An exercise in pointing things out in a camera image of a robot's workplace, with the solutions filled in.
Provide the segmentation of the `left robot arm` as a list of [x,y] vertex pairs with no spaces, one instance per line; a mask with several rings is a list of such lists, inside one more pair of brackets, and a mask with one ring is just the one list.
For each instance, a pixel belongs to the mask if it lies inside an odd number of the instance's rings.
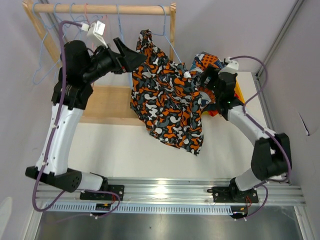
[[113,41],[119,52],[100,45],[90,54],[81,40],[63,46],[60,58],[64,62],[51,98],[51,126],[37,163],[25,170],[27,177],[69,193],[90,190],[97,200],[108,196],[106,177],[71,169],[68,158],[76,127],[93,93],[92,83],[108,73],[131,73],[147,59],[119,38]]

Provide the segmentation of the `blue orange patterned shorts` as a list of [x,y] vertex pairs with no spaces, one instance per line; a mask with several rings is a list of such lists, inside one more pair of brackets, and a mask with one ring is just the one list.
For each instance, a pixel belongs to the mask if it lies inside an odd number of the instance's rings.
[[201,74],[205,71],[208,65],[213,65],[215,68],[218,69],[224,67],[224,64],[220,61],[220,59],[217,56],[203,51],[195,55],[189,70],[191,78],[194,81],[194,84],[201,95],[202,112],[207,114],[208,111],[216,110],[216,99],[214,92],[210,90],[208,87],[200,86]]

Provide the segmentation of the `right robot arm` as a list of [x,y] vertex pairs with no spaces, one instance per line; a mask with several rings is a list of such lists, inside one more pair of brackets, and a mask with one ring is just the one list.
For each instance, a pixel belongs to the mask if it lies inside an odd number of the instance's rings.
[[253,145],[250,168],[231,179],[227,189],[213,187],[213,195],[227,194],[231,201],[239,202],[266,181],[282,174],[289,175],[292,170],[289,137],[264,128],[248,113],[245,104],[236,97],[237,71],[209,65],[201,74],[200,82],[213,91],[217,112],[236,126]]

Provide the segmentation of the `blue hanger of patterned shorts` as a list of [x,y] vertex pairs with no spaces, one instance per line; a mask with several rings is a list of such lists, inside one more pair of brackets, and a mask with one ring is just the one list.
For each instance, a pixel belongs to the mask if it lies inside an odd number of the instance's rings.
[[125,38],[123,34],[123,28],[122,28],[122,22],[121,22],[121,17],[120,17],[120,10],[119,10],[119,5],[116,4],[116,12],[117,12],[117,19],[118,19],[118,28],[119,28],[119,34],[121,41],[125,44]]

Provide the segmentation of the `blue hanger of orange shorts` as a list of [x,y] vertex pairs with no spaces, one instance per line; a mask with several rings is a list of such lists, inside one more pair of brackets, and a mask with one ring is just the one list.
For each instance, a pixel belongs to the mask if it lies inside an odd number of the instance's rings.
[[[63,20],[59,17],[59,14],[57,13],[57,11],[56,11],[56,7],[58,6],[58,5],[60,5],[61,3],[55,3],[54,4],[54,8],[53,8],[53,15],[54,15],[54,17],[56,18],[56,20],[57,20],[57,22],[58,22],[58,24],[60,24]],[[65,27],[63,27],[63,36],[62,36],[62,38],[63,38],[63,41],[64,41],[64,43],[67,43],[68,42],[68,38],[66,37],[66,33],[65,33]]]

